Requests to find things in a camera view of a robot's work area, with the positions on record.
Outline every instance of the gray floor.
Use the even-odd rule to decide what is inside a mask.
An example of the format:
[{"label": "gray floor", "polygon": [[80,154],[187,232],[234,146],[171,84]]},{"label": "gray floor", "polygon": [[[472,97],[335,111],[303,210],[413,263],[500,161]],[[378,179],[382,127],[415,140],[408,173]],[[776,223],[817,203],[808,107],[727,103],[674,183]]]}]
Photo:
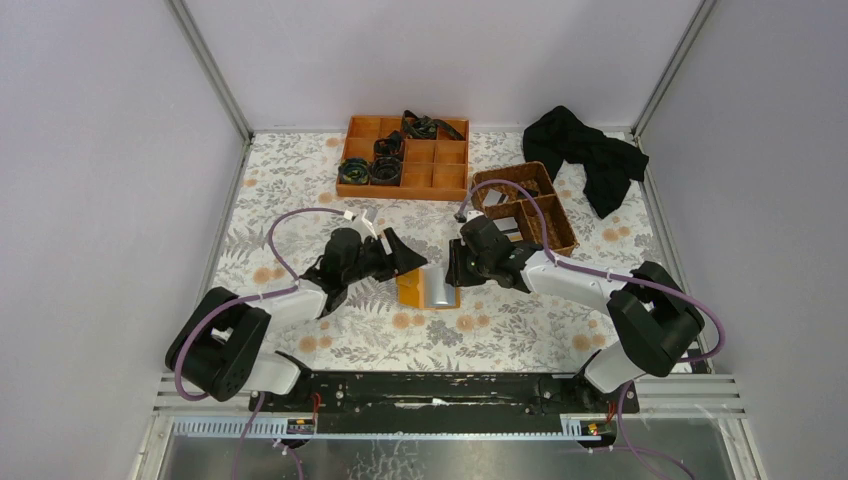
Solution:
[{"label": "gray floor", "polygon": [[[628,420],[635,445],[682,460],[700,479],[732,479],[720,432],[708,420]],[[230,479],[237,439],[173,437],[162,480]],[[573,453],[564,441],[313,440],[299,448],[306,478],[318,479],[634,479],[655,480],[629,452]],[[688,477],[653,462],[672,479]],[[239,478],[297,479],[293,460],[268,440],[245,443]]]}]

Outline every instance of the wicker basket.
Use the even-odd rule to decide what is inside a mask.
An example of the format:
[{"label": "wicker basket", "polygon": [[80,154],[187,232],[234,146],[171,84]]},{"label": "wicker basket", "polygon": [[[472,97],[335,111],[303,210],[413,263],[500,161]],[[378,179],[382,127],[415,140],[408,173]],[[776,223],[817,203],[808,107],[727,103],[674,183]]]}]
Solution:
[{"label": "wicker basket", "polygon": [[[571,252],[577,248],[579,243],[574,236],[571,222],[568,221],[565,209],[556,195],[553,183],[551,183],[544,165],[539,162],[528,162],[514,167],[478,172],[474,174],[472,184],[477,185],[493,179],[509,180],[525,189],[538,192],[535,200],[545,217],[545,224],[548,228],[548,245],[555,253],[571,256]],[[503,193],[508,197],[508,200],[498,205],[484,207],[483,200],[490,190]],[[524,199],[524,196],[515,188],[508,185],[487,185],[474,192],[471,204],[493,220],[514,217],[525,240],[538,244],[542,243],[542,224],[539,215],[530,201]]]}]

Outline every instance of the open box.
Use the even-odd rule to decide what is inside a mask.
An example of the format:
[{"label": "open box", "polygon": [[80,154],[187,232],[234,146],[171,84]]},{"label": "open box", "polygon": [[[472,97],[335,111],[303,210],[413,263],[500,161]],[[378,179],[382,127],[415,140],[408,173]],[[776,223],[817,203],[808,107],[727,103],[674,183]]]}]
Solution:
[{"label": "open box", "polygon": [[[534,198],[545,218],[548,229],[548,245],[555,253],[570,256],[571,252],[579,245],[574,236],[574,230],[565,214],[565,209],[557,197],[553,183],[545,170],[545,166],[539,162],[528,162],[513,167],[498,168],[474,174],[473,184],[477,185],[486,180],[509,180],[515,182],[525,189],[537,192]],[[490,191],[496,191],[504,195],[501,203],[484,206],[486,196]],[[524,198],[518,190],[508,185],[487,185],[474,192],[471,198],[474,208],[483,212],[488,218],[497,220],[501,218],[515,218],[521,237],[526,241],[542,243],[542,224],[536,209],[529,200]]]},{"label": "open box", "polygon": [[[340,197],[401,198],[407,200],[462,201],[467,193],[468,120],[441,118],[465,140],[454,140],[437,129],[435,140],[404,139],[399,186],[350,185],[336,179]],[[374,162],[374,142],[401,130],[401,117],[354,115],[350,118],[340,162],[353,157]]]}]

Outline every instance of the wooden organizer box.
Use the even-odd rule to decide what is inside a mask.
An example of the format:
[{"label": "wooden organizer box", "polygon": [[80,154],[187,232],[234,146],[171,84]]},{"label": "wooden organizer box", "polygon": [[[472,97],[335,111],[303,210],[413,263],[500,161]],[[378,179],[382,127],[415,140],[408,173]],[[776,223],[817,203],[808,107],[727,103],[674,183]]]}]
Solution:
[{"label": "wooden organizer box", "polygon": [[[404,138],[403,171],[400,186],[349,185],[336,177],[340,197],[401,198],[405,200],[462,201],[468,193],[468,120],[434,117],[455,128],[465,140],[454,140],[439,128],[435,140]],[[374,142],[388,137],[400,126],[401,117],[354,115],[350,117],[344,151],[347,158],[374,161]]]},{"label": "wooden organizer box", "polygon": [[[554,253],[567,257],[571,256],[571,252],[580,244],[574,236],[571,222],[565,215],[565,209],[559,201],[545,166],[539,162],[528,162],[523,165],[478,172],[474,174],[473,185],[494,179],[509,180],[525,189],[539,192],[534,200],[536,200],[539,209],[542,210],[542,215],[545,217],[545,225],[548,228],[548,245]],[[489,190],[503,193],[507,196],[506,201],[484,207],[483,200],[488,195]],[[515,218],[518,223],[518,230],[524,240],[542,244],[542,223],[539,221],[539,215],[530,201],[524,199],[524,196],[515,188],[503,184],[487,185],[474,192],[474,196],[471,197],[471,204],[492,220],[507,217]]]}]

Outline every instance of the black belt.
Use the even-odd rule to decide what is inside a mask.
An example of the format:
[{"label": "black belt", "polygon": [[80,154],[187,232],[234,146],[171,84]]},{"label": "black belt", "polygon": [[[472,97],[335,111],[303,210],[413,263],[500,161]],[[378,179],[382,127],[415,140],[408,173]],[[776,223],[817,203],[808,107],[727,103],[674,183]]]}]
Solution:
[{"label": "black belt", "polygon": [[400,121],[401,128],[411,138],[420,140],[435,140],[437,128],[443,128],[445,132],[454,140],[465,140],[461,133],[456,131],[444,120],[434,119],[430,117],[418,117],[418,115],[409,110],[403,111],[403,118]]},{"label": "black belt", "polygon": [[371,185],[400,185],[403,163],[397,157],[379,157],[371,165]]},{"label": "black belt", "polygon": [[339,165],[339,181],[341,183],[367,185],[368,178],[368,162],[364,158],[347,158]]},{"label": "black belt", "polygon": [[388,137],[374,142],[374,155],[403,159],[403,135],[395,130]]}]

